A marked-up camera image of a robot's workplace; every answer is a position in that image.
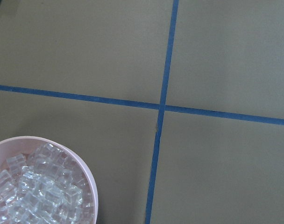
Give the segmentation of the pile of clear ice cubes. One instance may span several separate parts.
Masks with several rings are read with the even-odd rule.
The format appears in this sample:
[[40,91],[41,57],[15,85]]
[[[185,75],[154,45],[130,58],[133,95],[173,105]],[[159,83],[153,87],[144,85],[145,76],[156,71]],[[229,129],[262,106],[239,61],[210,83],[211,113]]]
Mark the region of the pile of clear ice cubes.
[[5,160],[0,224],[92,224],[94,199],[85,173],[64,150],[44,143]]

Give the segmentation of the pink bowl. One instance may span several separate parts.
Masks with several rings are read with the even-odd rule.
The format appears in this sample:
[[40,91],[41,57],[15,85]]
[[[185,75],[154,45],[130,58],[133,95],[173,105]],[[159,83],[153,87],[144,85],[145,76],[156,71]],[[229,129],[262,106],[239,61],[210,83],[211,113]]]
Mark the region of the pink bowl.
[[94,216],[92,223],[97,223],[97,216],[98,216],[98,209],[99,209],[99,200],[98,200],[98,191],[95,179],[91,173],[91,170],[87,166],[87,164],[83,161],[83,159],[77,155],[74,151],[70,150],[69,148],[56,143],[54,141],[51,141],[49,139],[45,139],[42,137],[36,137],[36,136],[18,136],[9,138],[6,140],[0,141],[0,171],[5,167],[5,164],[3,163],[8,157],[17,155],[19,153],[22,154],[29,154],[34,151],[37,147],[42,145],[43,143],[50,143],[57,148],[62,149],[67,154],[69,154],[81,167],[82,171],[85,174],[85,177],[89,183],[92,195],[93,195],[93,201],[94,201]]

